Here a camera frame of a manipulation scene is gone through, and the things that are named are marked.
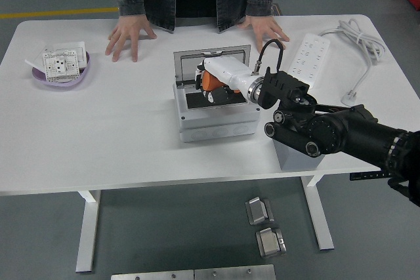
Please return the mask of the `person's right hand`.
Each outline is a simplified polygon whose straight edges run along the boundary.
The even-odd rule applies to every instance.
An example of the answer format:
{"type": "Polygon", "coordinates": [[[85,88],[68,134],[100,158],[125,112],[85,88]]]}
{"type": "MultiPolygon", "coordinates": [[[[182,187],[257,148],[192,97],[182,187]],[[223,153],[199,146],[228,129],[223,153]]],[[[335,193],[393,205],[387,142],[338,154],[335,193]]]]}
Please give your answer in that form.
{"type": "Polygon", "coordinates": [[[157,38],[145,14],[120,16],[115,28],[108,36],[105,55],[112,55],[112,62],[117,62],[123,52],[126,41],[130,40],[131,59],[133,62],[137,62],[138,42],[142,32],[149,39],[157,38]]]}

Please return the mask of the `person's left hand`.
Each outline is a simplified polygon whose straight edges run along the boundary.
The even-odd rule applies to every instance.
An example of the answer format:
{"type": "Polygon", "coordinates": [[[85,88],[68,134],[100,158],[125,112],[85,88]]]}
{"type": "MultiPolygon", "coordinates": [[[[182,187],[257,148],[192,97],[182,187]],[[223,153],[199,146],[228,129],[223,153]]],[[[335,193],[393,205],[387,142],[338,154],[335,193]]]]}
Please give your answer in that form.
{"type": "Polygon", "coordinates": [[[264,38],[289,42],[289,37],[273,16],[246,16],[244,21],[238,24],[238,27],[241,29],[252,28],[258,52],[263,49],[264,38]]]}

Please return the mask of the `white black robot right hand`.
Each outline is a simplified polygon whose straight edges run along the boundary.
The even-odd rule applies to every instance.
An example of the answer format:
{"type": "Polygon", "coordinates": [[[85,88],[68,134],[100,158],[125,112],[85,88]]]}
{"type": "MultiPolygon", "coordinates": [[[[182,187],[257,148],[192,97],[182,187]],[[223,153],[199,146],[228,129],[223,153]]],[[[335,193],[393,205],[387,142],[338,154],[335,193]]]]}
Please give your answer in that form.
{"type": "Polygon", "coordinates": [[[226,104],[237,95],[256,104],[263,77],[231,56],[205,58],[196,68],[195,86],[212,104],[226,104]]]}

